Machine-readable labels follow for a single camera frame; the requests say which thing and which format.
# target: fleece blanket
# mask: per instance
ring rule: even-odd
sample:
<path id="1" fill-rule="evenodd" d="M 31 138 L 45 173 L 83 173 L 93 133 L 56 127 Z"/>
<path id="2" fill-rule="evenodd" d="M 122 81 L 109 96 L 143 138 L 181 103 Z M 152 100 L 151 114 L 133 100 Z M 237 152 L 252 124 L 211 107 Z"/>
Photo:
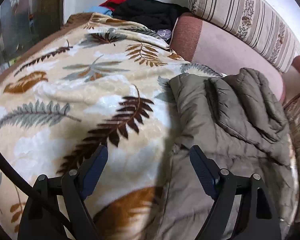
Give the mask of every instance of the fleece blanket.
<path id="1" fill-rule="evenodd" d="M 33 185 L 40 174 L 77 168 L 106 144 L 109 159 L 85 201 L 88 212 L 103 239 L 142 239 L 180 133 L 168 82 L 185 72 L 219 77 L 141 24 L 74 15 L 0 76 L 0 152 Z M 0 171 L 0 224 L 12 239 L 26 200 Z"/>

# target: sofa armrest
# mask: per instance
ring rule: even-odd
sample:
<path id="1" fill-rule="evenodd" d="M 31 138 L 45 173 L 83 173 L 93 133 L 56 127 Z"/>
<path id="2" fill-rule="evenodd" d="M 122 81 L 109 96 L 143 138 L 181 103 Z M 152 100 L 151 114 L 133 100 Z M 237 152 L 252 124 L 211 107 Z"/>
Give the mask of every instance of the sofa armrest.
<path id="1" fill-rule="evenodd" d="M 284 107 L 290 105 L 295 99 L 300 97 L 300 56 L 294 58 L 292 66 L 287 73 L 282 74 L 285 85 Z"/>

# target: blue clothing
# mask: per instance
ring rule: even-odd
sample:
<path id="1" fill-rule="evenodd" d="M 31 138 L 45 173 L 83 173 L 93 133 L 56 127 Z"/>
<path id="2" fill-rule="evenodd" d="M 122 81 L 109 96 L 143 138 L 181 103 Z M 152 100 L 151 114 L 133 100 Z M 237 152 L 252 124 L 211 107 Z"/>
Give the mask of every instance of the blue clothing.
<path id="1" fill-rule="evenodd" d="M 107 7 L 103 7 L 103 6 L 92 6 L 91 8 L 89 8 L 84 12 L 98 12 L 98 13 L 112 16 L 112 11 Z"/>

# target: blue gripper pad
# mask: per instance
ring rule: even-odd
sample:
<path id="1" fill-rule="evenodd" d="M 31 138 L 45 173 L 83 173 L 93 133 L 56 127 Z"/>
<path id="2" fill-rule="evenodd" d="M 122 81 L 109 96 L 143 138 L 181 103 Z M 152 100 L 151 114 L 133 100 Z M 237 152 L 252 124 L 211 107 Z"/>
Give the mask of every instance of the blue gripper pad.
<path id="1" fill-rule="evenodd" d="M 83 187 L 80 192 L 82 200 L 85 200 L 87 196 L 90 196 L 93 193 L 107 160 L 108 149 L 103 146 L 98 157 L 94 160 L 93 165 L 84 176 Z"/>
<path id="2" fill-rule="evenodd" d="M 201 151 L 197 152 L 195 147 L 191 147 L 189 151 L 190 162 L 194 168 L 195 173 L 198 176 L 198 179 L 203 187 L 204 192 L 211 196 L 213 200 L 216 200 L 218 197 L 218 192 L 216 190 L 216 180 L 212 176 L 208 167 L 206 166 L 204 159 L 207 162 L 207 157 Z"/>

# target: pile of clothes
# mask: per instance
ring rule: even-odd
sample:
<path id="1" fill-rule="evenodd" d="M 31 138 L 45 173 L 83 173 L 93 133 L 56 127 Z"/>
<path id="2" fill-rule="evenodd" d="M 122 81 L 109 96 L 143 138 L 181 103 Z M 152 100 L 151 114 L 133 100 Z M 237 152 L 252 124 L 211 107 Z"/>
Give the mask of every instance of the pile of clothes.
<path id="1" fill-rule="evenodd" d="M 98 12 L 116 19 L 137 22 L 170 41 L 178 17 L 189 12 L 187 7 L 156 0 L 108 0 L 87 12 Z"/>

